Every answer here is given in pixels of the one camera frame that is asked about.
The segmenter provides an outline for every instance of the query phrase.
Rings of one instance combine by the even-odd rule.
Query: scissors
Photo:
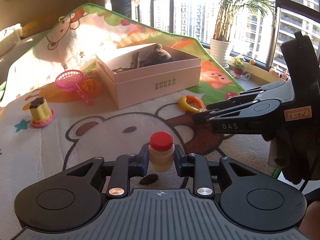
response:
[[[198,106],[198,109],[189,105],[190,103],[195,103]],[[179,105],[192,113],[199,113],[199,112],[204,112],[204,111],[208,111],[205,106],[204,103],[197,97],[195,96],[185,96],[185,97],[180,97],[179,99]]]

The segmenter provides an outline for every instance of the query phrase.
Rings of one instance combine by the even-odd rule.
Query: teal star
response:
[[[14,127],[17,128],[16,132],[19,132],[20,130],[27,130],[28,129],[28,124],[31,121],[26,121],[24,119],[21,120],[20,123],[16,124]]]

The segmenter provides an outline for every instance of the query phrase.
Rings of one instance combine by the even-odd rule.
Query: label sticker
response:
[[[305,118],[311,118],[311,106],[299,107],[294,109],[284,110],[285,121],[293,121]]]

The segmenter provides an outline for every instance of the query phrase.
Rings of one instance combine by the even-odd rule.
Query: brown chocolate topping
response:
[[[38,108],[38,107],[39,107],[40,105],[42,105],[43,103],[44,103],[44,97],[36,98],[35,100],[33,100],[33,101],[30,103],[29,109]]]

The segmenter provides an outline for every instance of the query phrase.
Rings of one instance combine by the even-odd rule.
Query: silver screw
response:
[[[213,191],[208,187],[201,187],[201,188],[198,188],[197,192],[202,196],[207,196],[207,195],[211,195]]]
[[[113,196],[120,196],[124,193],[124,189],[119,187],[114,187],[111,190],[109,190],[109,194]]]

